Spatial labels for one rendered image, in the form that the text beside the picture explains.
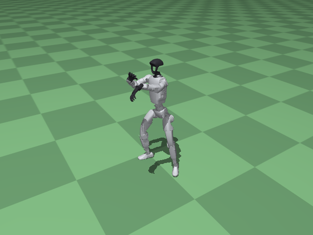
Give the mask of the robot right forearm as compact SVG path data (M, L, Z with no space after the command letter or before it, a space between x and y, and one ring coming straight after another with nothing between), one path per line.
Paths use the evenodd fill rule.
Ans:
M128 82L128 84L129 84L130 86L133 86L133 85L135 84L135 80L133 80L132 83L131 83L131 81L129 81L128 79L127 79L126 81Z

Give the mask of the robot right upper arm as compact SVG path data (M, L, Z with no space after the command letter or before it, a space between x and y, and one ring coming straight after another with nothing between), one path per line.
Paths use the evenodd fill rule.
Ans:
M135 84L132 86L132 88L135 89L136 86L137 86L140 82L143 83L143 84L149 83L149 77L150 77L150 76L152 76L152 75L148 74L148 75L146 75L145 77L143 77L143 78L141 78L141 79L135 81Z

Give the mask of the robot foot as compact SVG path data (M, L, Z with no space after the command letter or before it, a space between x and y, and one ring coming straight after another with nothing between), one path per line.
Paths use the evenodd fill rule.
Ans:
M147 155L146 153L144 153L143 155L138 156L138 159L139 159L139 160L143 160L143 159L147 159L147 158L150 158L150 157L153 157L153 156L154 156L153 152L150 152L149 155Z
M178 167L179 167L178 163L177 163L177 166L175 165L175 166L173 167L173 170L172 170L172 175L173 175L173 176L178 176L178 174L179 174L179 169L178 169Z

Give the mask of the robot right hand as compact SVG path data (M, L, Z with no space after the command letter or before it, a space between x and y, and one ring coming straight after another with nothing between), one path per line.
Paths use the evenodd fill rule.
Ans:
M128 75L129 75L129 76L128 76L127 79L128 79L129 81L131 81L131 83L132 83L132 81L133 81L134 79L137 80L136 75L134 75L133 73L130 73L130 72L129 72Z

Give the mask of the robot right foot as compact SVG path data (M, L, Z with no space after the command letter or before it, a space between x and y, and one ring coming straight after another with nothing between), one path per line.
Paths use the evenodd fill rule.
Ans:
M138 159L139 159L139 160L143 160L143 159L147 159L147 158L150 158L150 157L153 157L153 156L154 156L153 152L150 152L149 155L147 155L146 153L144 153L143 155L138 156Z

